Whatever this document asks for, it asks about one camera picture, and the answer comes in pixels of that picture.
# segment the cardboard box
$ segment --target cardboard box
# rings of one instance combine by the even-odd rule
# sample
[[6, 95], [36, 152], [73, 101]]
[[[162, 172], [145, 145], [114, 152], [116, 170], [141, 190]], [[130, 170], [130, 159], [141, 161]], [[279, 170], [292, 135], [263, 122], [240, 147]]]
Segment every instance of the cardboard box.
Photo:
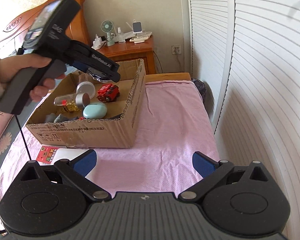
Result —
[[[43, 123], [46, 115], [63, 113], [67, 117], [82, 116], [82, 111], [64, 113], [53, 104], [57, 96], [75, 92], [79, 72], [69, 74], [47, 99], [34, 111], [26, 127], [41, 144], [73, 148], [130, 148], [134, 144], [141, 103], [145, 91], [145, 65], [142, 59], [118, 62], [121, 80], [116, 84], [120, 96], [106, 103], [107, 114], [98, 120], [77, 120]], [[102, 83], [93, 81], [96, 91]], [[91, 101], [97, 101], [97, 95]]]

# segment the green desk fan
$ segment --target green desk fan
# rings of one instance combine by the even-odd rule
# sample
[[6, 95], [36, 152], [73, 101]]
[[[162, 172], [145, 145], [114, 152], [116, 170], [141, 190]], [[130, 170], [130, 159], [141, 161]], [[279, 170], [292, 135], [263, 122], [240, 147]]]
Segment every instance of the green desk fan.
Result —
[[114, 36], [115, 34], [110, 33], [114, 28], [114, 23], [109, 20], [105, 20], [101, 24], [101, 30], [107, 34], [107, 46], [112, 46], [114, 45]]

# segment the wooden nightstand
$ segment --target wooden nightstand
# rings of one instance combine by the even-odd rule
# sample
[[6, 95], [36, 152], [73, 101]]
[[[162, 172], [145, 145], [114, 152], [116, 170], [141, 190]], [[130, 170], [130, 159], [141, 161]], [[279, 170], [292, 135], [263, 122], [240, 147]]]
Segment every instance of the wooden nightstand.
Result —
[[116, 42], [110, 47], [105, 44], [98, 49], [98, 52], [116, 62], [142, 58], [145, 61], [146, 74], [156, 74], [153, 48], [153, 36], [151, 36], [143, 43], [134, 44], [127, 39], [126, 43]]

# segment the wooden bed frame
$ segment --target wooden bed frame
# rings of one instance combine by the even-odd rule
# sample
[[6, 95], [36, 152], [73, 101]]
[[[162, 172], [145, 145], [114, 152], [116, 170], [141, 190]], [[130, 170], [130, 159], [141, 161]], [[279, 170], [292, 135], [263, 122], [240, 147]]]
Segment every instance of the wooden bed frame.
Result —
[[[6, 50], [3, 51], [3, 47], [6, 45], [8, 45], [7, 47], [9, 49], [11, 48], [11, 51], [9, 50], [5, 57], [9, 56], [14, 50], [17, 51], [21, 47], [24, 37], [35, 18], [44, 6], [53, 1], [55, 0], [47, 0], [45, 3], [20, 14], [4, 28], [4, 30], [0, 33], [0, 51], [2, 50], [1, 52], [5, 53]], [[81, 5], [81, 10], [67, 28], [66, 35], [73, 40], [81, 41], [91, 46], [92, 44], [83, 15], [83, 3], [85, 0], [76, 1]], [[189, 73], [163, 73], [146, 76], [146, 82], [163, 80], [191, 80], [191, 78]]]

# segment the human hand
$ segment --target human hand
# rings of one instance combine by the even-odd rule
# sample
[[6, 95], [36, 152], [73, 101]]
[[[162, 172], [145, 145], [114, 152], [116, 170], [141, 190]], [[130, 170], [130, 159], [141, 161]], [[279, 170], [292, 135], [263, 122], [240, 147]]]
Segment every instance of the human hand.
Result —
[[[0, 82], [9, 83], [11, 79], [17, 74], [17, 72], [26, 67], [42, 68], [47, 66], [51, 61], [51, 58], [42, 57], [38, 54], [24, 54], [7, 57], [0, 60]], [[56, 79], [65, 78], [66, 75], [62, 74]], [[53, 89], [56, 82], [52, 78], [47, 78], [43, 81], [42, 86], [36, 86], [30, 91], [30, 98], [32, 101], [39, 102], [45, 97], [49, 89]]]

